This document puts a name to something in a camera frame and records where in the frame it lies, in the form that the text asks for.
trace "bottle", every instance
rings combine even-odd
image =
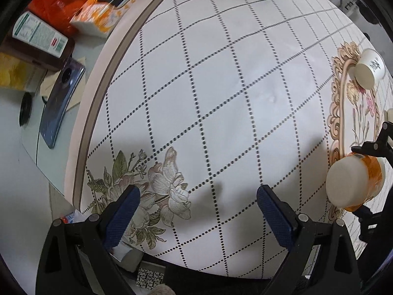
[[[75,41],[61,34],[30,11],[9,30],[0,51],[35,66],[59,71],[72,54]]]
[[[350,153],[335,162],[326,178],[330,202],[348,212],[356,211],[382,190],[385,182],[383,158]]]

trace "paper cup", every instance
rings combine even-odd
[[[355,78],[364,89],[372,89],[386,74],[385,62],[373,49],[365,49],[355,67]]]
[[[348,212],[372,200],[385,182],[383,158],[351,153],[335,162],[326,178],[326,194],[330,202]]]

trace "white lid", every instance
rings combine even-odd
[[[326,178],[326,194],[337,207],[363,204],[367,198],[368,170],[355,156],[347,156],[335,162]]]

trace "diamond pattern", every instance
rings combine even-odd
[[[344,41],[364,38],[332,8],[327,0],[164,0],[151,14],[119,63],[86,164],[102,178],[119,150],[128,159],[142,148],[147,170],[176,150],[191,218],[177,210],[173,228],[156,224],[166,242],[136,248],[211,274],[271,278],[286,250],[255,203],[260,183],[326,220],[330,61]],[[370,46],[363,40],[360,49]],[[378,89],[380,110],[393,106],[388,83]],[[383,191],[368,203],[374,212],[392,177],[386,166]],[[84,213],[95,198],[88,181]],[[359,225],[350,213],[344,220],[359,255]]]

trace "tablecloth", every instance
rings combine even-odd
[[[194,270],[271,278],[286,250],[256,204],[268,184],[314,221],[343,217],[359,255],[358,222],[329,203],[325,180],[392,106],[390,74],[371,91],[352,76],[368,47],[328,0],[163,0],[86,135],[81,211],[101,213],[135,184],[125,243]]]

